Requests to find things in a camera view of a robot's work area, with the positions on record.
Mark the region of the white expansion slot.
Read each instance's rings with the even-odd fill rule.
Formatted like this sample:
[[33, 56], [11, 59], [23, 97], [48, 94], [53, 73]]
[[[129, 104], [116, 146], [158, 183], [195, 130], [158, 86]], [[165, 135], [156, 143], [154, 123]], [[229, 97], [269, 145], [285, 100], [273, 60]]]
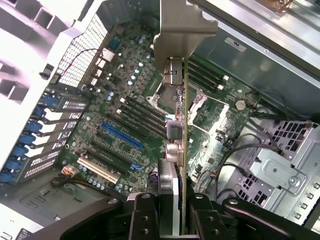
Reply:
[[86, 159], [83, 157], [79, 157], [77, 159], [77, 163], [82, 165], [83, 167], [86, 167], [88, 170], [91, 170], [92, 172], [94, 172], [95, 174], [97, 174], [98, 176], [104, 178], [105, 180], [116, 184], [118, 182], [118, 180], [120, 179], [119, 176], [117, 176], [114, 173], [111, 173], [110, 171], [108, 171], [107, 169], [104, 169], [102, 166]]

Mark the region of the long black expansion slot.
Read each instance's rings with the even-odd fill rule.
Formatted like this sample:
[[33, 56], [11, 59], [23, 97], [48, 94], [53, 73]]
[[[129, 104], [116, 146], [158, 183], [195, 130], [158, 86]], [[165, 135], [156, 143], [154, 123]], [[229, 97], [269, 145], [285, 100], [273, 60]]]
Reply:
[[94, 149], [86, 149], [83, 154], [99, 161], [105, 166], [111, 167], [121, 174], [126, 175], [130, 170], [131, 162], [118, 154], [96, 151]]
[[111, 157], [113, 160], [126, 163], [127, 165], [134, 162], [134, 158], [132, 156], [119, 149], [117, 146], [114, 146], [112, 141], [109, 142], [100, 136], [95, 136], [91, 140], [90, 145], [95, 151], [105, 157]]

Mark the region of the perforated metal disk bay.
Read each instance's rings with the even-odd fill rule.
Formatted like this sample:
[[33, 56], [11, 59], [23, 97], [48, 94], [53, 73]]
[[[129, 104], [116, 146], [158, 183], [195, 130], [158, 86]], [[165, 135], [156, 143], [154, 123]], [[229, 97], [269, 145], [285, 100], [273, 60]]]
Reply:
[[307, 225], [320, 202], [320, 124], [281, 121], [266, 125], [280, 149], [244, 149], [228, 161], [246, 171], [225, 166], [218, 191], [229, 189], [253, 205]]

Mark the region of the blue expansion slot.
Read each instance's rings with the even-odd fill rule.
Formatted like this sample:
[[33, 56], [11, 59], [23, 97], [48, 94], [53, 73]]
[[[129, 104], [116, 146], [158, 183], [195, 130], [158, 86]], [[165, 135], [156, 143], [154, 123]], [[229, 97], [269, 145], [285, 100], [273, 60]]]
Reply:
[[105, 131], [109, 132], [110, 134], [118, 137], [119, 139], [121, 139], [122, 141], [126, 142], [127, 144], [131, 145], [132, 147], [135, 147], [136, 149], [142, 150], [144, 148], [144, 145], [134, 139], [133, 137], [131, 137], [130, 135], [122, 132], [121, 130], [117, 129], [116, 127], [102, 122], [100, 125]]

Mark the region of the white power connector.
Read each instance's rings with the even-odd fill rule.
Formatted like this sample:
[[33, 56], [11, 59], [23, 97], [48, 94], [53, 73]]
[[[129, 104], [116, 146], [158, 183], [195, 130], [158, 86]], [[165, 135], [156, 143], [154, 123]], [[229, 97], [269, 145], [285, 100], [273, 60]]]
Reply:
[[80, 170], [70, 164], [64, 166], [61, 170], [62, 179], [64, 181], [70, 181], [74, 176], [76, 176]]

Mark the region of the silver coin battery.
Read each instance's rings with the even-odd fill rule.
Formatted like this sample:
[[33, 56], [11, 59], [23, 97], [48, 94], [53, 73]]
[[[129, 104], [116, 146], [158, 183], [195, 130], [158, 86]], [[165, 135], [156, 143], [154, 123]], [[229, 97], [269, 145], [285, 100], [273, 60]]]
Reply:
[[238, 111], [244, 111], [247, 108], [246, 101], [243, 99], [237, 100], [234, 106]]

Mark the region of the CPU socket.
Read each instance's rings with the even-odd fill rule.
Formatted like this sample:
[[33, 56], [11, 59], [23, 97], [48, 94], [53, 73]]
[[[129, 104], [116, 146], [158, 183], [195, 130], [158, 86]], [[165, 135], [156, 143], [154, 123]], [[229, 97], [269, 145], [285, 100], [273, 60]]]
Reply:
[[172, 121], [184, 124], [187, 121], [189, 125], [208, 99], [208, 95], [191, 82], [187, 87], [160, 83], [153, 95], [146, 97], [147, 106], [159, 114], [162, 124]]

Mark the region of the blue slot cover latch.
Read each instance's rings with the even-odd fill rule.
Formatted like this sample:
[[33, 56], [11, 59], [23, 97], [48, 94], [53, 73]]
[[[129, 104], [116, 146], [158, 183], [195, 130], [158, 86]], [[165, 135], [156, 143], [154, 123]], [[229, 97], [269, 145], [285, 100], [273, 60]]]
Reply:
[[39, 133], [42, 128], [43, 128], [43, 125], [41, 123], [37, 121], [29, 121], [25, 125], [24, 130], [32, 133]]
[[17, 142], [19, 144], [22, 145], [32, 145], [33, 142], [36, 140], [36, 136], [32, 135], [32, 134], [21, 134], [17, 140]]
[[25, 154], [27, 154], [29, 150], [24, 146], [15, 146], [13, 150], [11, 151], [11, 156], [15, 157], [23, 157]]
[[10, 183], [15, 180], [15, 177], [12, 172], [0, 172], [0, 183]]
[[17, 171], [21, 168], [21, 166], [23, 165], [23, 162], [20, 160], [16, 160], [16, 159], [9, 159], [6, 161], [4, 168], [8, 169], [8, 170], [14, 170]]
[[58, 96], [43, 93], [40, 97], [39, 103], [44, 106], [54, 106], [58, 104], [58, 101]]
[[43, 118], [47, 114], [46, 110], [47, 110], [46, 107], [36, 106], [31, 114], [31, 116], [35, 117], [35, 118]]

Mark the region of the green motherboard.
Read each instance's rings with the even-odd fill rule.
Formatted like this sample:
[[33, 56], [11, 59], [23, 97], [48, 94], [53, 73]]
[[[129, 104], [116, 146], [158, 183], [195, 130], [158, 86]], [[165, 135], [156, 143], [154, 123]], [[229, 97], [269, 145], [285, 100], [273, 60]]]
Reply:
[[[146, 101], [162, 83], [153, 55], [153, 30], [139, 22], [119, 25], [106, 49], [114, 54], [100, 61], [98, 89], [61, 155], [62, 168], [72, 165], [79, 173], [69, 181], [96, 188], [103, 193], [128, 195], [142, 191], [147, 175], [158, 172], [158, 161], [165, 158], [166, 124], [160, 122]], [[241, 131], [256, 109], [260, 94], [214, 64], [193, 54], [188, 61], [189, 83], [198, 86], [208, 100], [188, 125], [187, 174], [196, 190], [204, 191], [216, 176], [224, 154], [238, 144]], [[246, 109], [238, 111], [235, 102], [245, 100]], [[101, 127], [107, 123], [141, 142], [139, 150]], [[93, 149], [91, 141], [100, 136], [134, 158], [127, 174], [84, 155]], [[94, 162], [119, 176], [116, 184], [77, 163], [79, 157]]]

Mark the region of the open dark PC case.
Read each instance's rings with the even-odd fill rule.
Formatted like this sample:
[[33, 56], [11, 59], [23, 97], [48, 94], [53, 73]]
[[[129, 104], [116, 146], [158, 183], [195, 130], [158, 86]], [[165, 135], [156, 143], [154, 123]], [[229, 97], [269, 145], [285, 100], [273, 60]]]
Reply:
[[[260, 94], [238, 144], [223, 155], [214, 180], [203, 191], [191, 180], [193, 189], [220, 205], [231, 197], [244, 200], [236, 191], [218, 191], [224, 167], [247, 175], [228, 160], [233, 154], [253, 148], [280, 153], [268, 124], [320, 125], [320, 0], [186, 2], [200, 8], [204, 19], [217, 21], [216, 34], [204, 38], [188, 58], [187, 83], [189, 59], [197, 55]], [[0, 240], [27, 240], [57, 222], [41, 226], [17, 212], [15, 193], [29, 183], [48, 181], [53, 187], [74, 183], [61, 181], [61, 156], [90, 105], [91, 94], [98, 90], [100, 61], [114, 57], [106, 49], [114, 31], [129, 22], [153, 30], [156, 68], [160, 0], [0, 0], [0, 173], [15, 174], [14, 181], [0, 182]], [[157, 71], [163, 82], [163, 73]], [[44, 93], [59, 97], [57, 105], [40, 104]], [[46, 115], [32, 117], [35, 107], [47, 108]], [[25, 131], [30, 121], [43, 125], [40, 132]], [[21, 134], [34, 135], [36, 140], [19, 144]], [[28, 153], [12, 156], [15, 146], [26, 147]], [[22, 166], [6, 169], [7, 160], [22, 161]], [[146, 191], [147, 182], [141, 191], [105, 197], [127, 202]], [[307, 225], [299, 226], [304, 227], [304, 240], [320, 240], [320, 202]]]

